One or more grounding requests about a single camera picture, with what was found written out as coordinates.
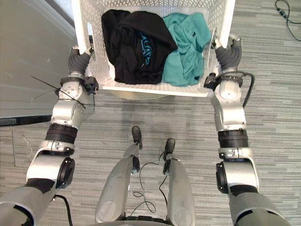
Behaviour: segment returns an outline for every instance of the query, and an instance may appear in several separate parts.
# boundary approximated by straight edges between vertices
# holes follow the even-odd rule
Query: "robot leg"
[[[165,147],[163,173],[169,175],[167,221],[174,226],[195,226],[195,205],[187,172],[172,154],[175,141],[168,139]]]
[[[139,146],[131,145],[114,166],[104,185],[95,211],[95,221],[102,223],[122,220],[132,173],[139,171]]]

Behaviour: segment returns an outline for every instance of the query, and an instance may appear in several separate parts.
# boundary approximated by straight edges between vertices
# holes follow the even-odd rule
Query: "wire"
[[[141,172],[142,172],[142,169],[143,169],[145,166],[147,166],[147,165],[153,164],[153,165],[157,165],[157,166],[158,166],[159,163],[160,163],[160,159],[161,159],[161,157],[162,157],[163,154],[164,154],[164,152],[161,153],[161,155],[159,156],[158,163],[156,163],[156,162],[148,162],[148,163],[144,164],[144,165],[141,167],[140,172],[139,172],[139,181],[140,181],[140,186],[141,186],[141,189],[142,189],[143,192],[142,192],[142,193],[141,193],[141,192],[137,192],[137,191],[136,191],[136,192],[133,192],[133,196],[135,196],[136,198],[143,197],[143,198],[144,198],[144,201],[143,201],[142,203],[140,203],[140,204],[132,211],[132,213],[131,213],[130,216],[132,216],[133,213],[134,213],[134,212],[135,212],[142,204],[144,204],[144,203],[146,204],[147,209],[148,209],[151,213],[155,213],[155,212],[156,212],[156,207],[155,207],[155,205],[154,205],[152,202],[146,200],[146,197],[145,197],[145,190],[144,190],[144,187],[143,187],[143,184],[142,184],[142,179],[141,179]],[[166,196],[165,196],[164,192],[161,190],[161,186],[164,184],[166,178],[167,178],[167,176],[164,178],[163,182],[160,184],[159,190],[160,190],[160,192],[163,194],[164,199],[165,199],[165,202],[166,202],[166,206],[167,206],[167,199],[166,199]]]
[[[59,195],[59,194],[55,194],[53,198],[54,198],[54,199],[55,199],[55,198],[61,198],[61,199],[64,200],[65,205],[66,205],[66,209],[67,209],[67,215],[68,215],[69,226],[73,226],[72,219],[71,219],[70,206],[69,206],[69,203],[68,203],[68,200],[66,199],[66,197],[64,197],[64,196],[62,196],[62,195]]]
[[[162,195],[164,196],[165,203],[166,203],[166,207],[167,207],[167,199],[166,199],[166,196],[165,196],[164,192],[161,190],[161,186],[164,184],[166,178],[167,178],[167,176],[164,178],[164,180],[163,180],[162,183],[160,184],[159,190],[160,190],[160,192],[162,193]]]
[[[284,2],[284,3],[287,5],[287,9],[288,9],[288,10],[287,10],[287,14],[286,14],[286,12],[285,12],[283,9],[281,9],[281,8],[278,7],[277,3],[278,3],[279,1],[282,1],[282,2]],[[276,7],[276,10],[278,11],[278,13],[279,13],[284,19],[286,19],[286,26],[287,26],[287,29],[288,29],[288,31],[290,32],[290,34],[291,34],[297,41],[301,41],[301,39],[298,39],[298,38],[293,34],[293,32],[291,31],[291,29],[290,29],[290,27],[289,27],[289,25],[288,25],[288,22],[290,22],[290,23],[292,23],[292,24],[301,24],[301,22],[291,21],[291,20],[289,19],[289,16],[290,16],[290,13],[291,13],[291,9],[290,9],[290,5],[288,4],[288,1],[286,1],[286,0],[277,0],[277,1],[275,2],[275,7]]]
[[[250,83],[250,86],[249,86],[249,90],[246,93],[245,100],[243,102],[243,108],[245,108],[246,104],[248,103],[248,101],[250,99],[250,96],[251,96],[251,93],[252,93],[252,89],[253,89],[253,86],[254,86],[254,83],[255,83],[255,76],[253,74],[248,73],[248,72],[243,72],[243,71],[225,72],[225,73],[221,73],[218,76],[216,76],[215,79],[217,79],[219,77],[222,77],[222,76],[226,76],[228,74],[233,75],[234,73],[236,73],[236,74],[242,74],[241,78],[246,77],[246,76],[250,76],[251,77],[251,83]]]
[[[36,79],[36,80],[38,80],[38,81],[40,81],[40,82],[43,82],[44,84],[46,84],[46,85],[48,85],[48,86],[50,86],[50,87],[52,87],[52,88],[58,90],[59,92],[64,93],[65,95],[67,95],[68,97],[70,97],[72,100],[77,101],[77,102],[80,103],[84,108],[86,108],[85,105],[84,105],[83,103],[81,103],[81,102],[78,101],[77,99],[74,99],[73,97],[71,97],[70,95],[68,95],[67,93],[65,93],[64,91],[61,91],[60,88],[57,88],[57,87],[55,87],[55,86],[53,86],[53,85],[51,85],[51,84],[49,84],[49,83],[47,83],[47,82],[45,82],[45,81],[43,81],[43,80],[41,80],[41,79],[38,79],[38,78],[36,78],[36,77],[34,77],[34,76],[31,76],[31,77],[32,77],[33,79]]]
[[[52,144],[51,144],[51,151],[52,151],[52,147],[53,147],[53,143],[55,142],[55,140],[54,141],[52,141]]]

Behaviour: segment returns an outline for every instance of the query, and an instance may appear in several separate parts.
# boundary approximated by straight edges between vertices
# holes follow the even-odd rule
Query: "cable on floor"
[[[285,12],[282,8],[279,8],[279,7],[278,7],[278,5],[277,5],[278,2],[284,2],[284,3],[287,5],[287,14],[286,14],[286,12]],[[279,13],[284,19],[286,19],[286,26],[287,26],[287,29],[288,29],[288,31],[290,32],[290,34],[291,34],[297,41],[301,41],[301,39],[297,38],[297,37],[293,34],[293,32],[291,31],[291,29],[290,29],[290,27],[289,27],[289,25],[288,25],[289,22],[292,23],[292,24],[301,24],[301,22],[291,21],[291,20],[289,19],[290,13],[291,13],[291,9],[290,9],[290,5],[288,4],[288,1],[286,1],[286,0],[277,0],[277,1],[275,2],[275,7],[276,7],[276,10],[278,11],[278,13]]]
[[[68,221],[69,221],[69,226],[73,226],[73,223],[72,223],[72,218],[71,218],[71,212],[70,212],[70,206],[69,206],[69,203],[68,203],[68,200],[66,199],[65,196],[62,196],[62,195],[59,195],[59,194],[55,194],[54,197],[55,198],[61,198],[64,200],[65,202],[65,205],[66,205],[66,209],[67,209],[67,215],[68,215]]]
[[[143,168],[144,168],[145,166],[147,166],[147,165],[150,165],[150,164],[153,164],[153,165],[159,165],[160,159],[161,159],[161,157],[162,157],[163,154],[164,154],[164,152],[159,156],[158,163],[156,163],[156,162],[148,162],[148,163],[144,164],[144,165],[141,167],[140,172],[139,172],[139,181],[140,181],[140,186],[141,186],[141,189],[142,189],[143,192],[142,192],[142,193],[141,193],[141,192],[137,192],[137,191],[136,191],[136,192],[133,192],[133,196],[135,196],[136,198],[143,197],[143,198],[144,198],[144,201],[143,201],[142,203],[140,203],[140,204],[132,211],[132,213],[131,213],[130,216],[132,216],[133,213],[134,213],[134,212],[135,212],[142,204],[144,204],[144,203],[146,204],[147,209],[148,209],[151,213],[155,213],[155,212],[156,212],[156,207],[155,207],[155,205],[154,205],[152,202],[146,200],[146,197],[145,197],[145,190],[144,190],[144,187],[143,187],[143,184],[142,184],[142,179],[141,179],[141,172],[142,172]],[[160,190],[160,192],[161,192],[161,193],[163,194],[163,196],[164,196],[165,203],[166,203],[166,207],[167,207],[167,199],[166,199],[166,196],[165,196],[164,192],[161,190],[161,186],[162,186],[162,185],[164,184],[164,182],[166,181],[166,178],[167,178],[167,176],[164,178],[163,182],[160,184],[159,190]]]

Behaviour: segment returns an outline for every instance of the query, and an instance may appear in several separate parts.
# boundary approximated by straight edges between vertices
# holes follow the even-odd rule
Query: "perforated basket side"
[[[92,25],[93,40],[95,48],[95,59],[91,59],[90,65],[86,71],[89,76],[95,76],[101,88],[112,90],[126,90],[137,92],[149,92],[180,96],[208,96],[211,91],[203,88],[206,76],[215,71],[217,73],[218,63],[214,57],[214,51],[210,54],[212,63],[208,63],[210,45],[207,45],[203,51],[205,68],[204,75],[198,85],[188,87],[173,87],[169,84],[161,83],[159,85],[127,85],[117,83],[113,80],[114,75],[109,73],[108,58],[106,55],[101,15],[108,9],[133,9],[147,10],[155,12],[160,16],[167,16],[171,12],[181,11],[191,13],[201,11],[207,13],[205,17],[210,31],[216,31],[223,45],[227,44],[230,25],[232,21],[235,0],[72,0],[74,23],[78,39],[78,45],[81,52],[89,46],[88,22]]]

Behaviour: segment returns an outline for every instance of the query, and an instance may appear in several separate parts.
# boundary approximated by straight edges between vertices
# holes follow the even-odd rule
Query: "printed logo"
[[[151,41],[142,32],[140,32],[139,35],[141,36],[141,46],[142,46],[142,51],[143,51],[143,57],[145,58],[146,65],[149,65],[150,60],[151,60],[150,59],[151,54],[152,54]]]

